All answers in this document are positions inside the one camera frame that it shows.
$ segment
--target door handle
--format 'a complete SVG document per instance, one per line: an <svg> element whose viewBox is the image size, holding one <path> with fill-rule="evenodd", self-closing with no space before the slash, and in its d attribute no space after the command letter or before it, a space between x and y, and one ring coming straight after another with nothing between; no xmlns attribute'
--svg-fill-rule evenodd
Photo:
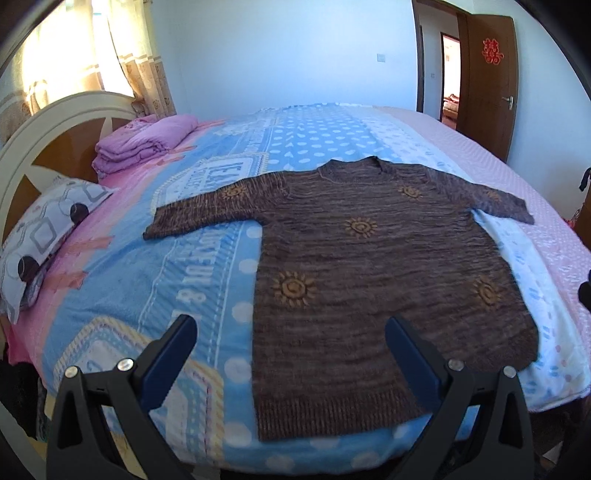
<svg viewBox="0 0 591 480"><path fill-rule="evenodd" d="M501 97L504 101L509 102L509 110L513 110L513 95L510 97Z"/></svg>

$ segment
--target sweater sleeve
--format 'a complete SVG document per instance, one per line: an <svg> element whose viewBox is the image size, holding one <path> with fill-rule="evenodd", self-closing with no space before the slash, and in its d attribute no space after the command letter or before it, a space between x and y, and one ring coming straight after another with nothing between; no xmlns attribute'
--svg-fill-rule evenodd
<svg viewBox="0 0 591 480"><path fill-rule="evenodd" d="M431 180L451 202L463 207L479 209L500 218L512 218L533 225L535 220L528 212L525 200L502 190L470 183L460 177L438 170L429 172Z"/></svg>
<svg viewBox="0 0 591 480"><path fill-rule="evenodd" d="M182 235L216 223L262 221L265 211L286 195L287 187L280 173L239 180L214 192L158 207L144 239Z"/></svg>

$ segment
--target pink bed sheet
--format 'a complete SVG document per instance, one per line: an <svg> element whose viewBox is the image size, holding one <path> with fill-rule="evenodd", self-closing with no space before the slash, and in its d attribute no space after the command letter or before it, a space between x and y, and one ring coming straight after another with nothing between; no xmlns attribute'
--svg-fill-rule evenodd
<svg viewBox="0 0 591 480"><path fill-rule="evenodd" d="M43 288L32 308L21 312L16 325L9 326L6 331L8 342L8 361L11 365L28 362L35 366L43 378L41 357L45 347L45 339L57 308L61 305L67 288L46 288L46 284L75 285L83 280L84 265L95 250L108 247L110 236L105 236L111 227L117 224L128 209L135 204L136 196L142 195L144 189L154 177L171 162L183 159L187 153L195 149L199 137L208 128L222 124L223 121L204 122L198 129L185 137L173 150L152 160L108 175L101 184L119 189L103 205L96 209L74 232L56 254L51 268L47 271Z"/></svg>
<svg viewBox="0 0 591 480"><path fill-rule="evenodd" d="M544 259L591 359L591 314L579 302L579 285L591 270L591 252L556 210L524 179L488 150L434 118L422 113L383 107L431 142L471 176L474 182L510 192L527 202L535 225L519 223Z"/></svg>

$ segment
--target curtain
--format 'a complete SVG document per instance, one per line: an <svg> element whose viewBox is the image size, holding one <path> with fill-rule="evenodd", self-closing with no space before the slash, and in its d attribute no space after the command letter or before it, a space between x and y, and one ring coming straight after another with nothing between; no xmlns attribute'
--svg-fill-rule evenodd
<svg viewBox="0 0 591 480"><path fill-rule="evenodd" d="M43 107L103 89L92 15L92 0L66 0L18 49L0 78L0 148Z"/></svg>
<svg viewBox="0 0 591 480"><path fill-rule="evenodd" d="M176 114L145 0L109 0L109 28L125 76L146 115Z"/></svg>

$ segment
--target sweater collar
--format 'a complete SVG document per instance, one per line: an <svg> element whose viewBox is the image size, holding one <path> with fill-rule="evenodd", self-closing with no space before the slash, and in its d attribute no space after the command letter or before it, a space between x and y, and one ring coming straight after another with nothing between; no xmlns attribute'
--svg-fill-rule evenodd
<svg viewBox="0 0 591 480"><path fill-rule="evenodd" d="M393 165L378 157L345 162L330 160L318 168L320 176L335 183L381 183L391 181Z"/></svg>

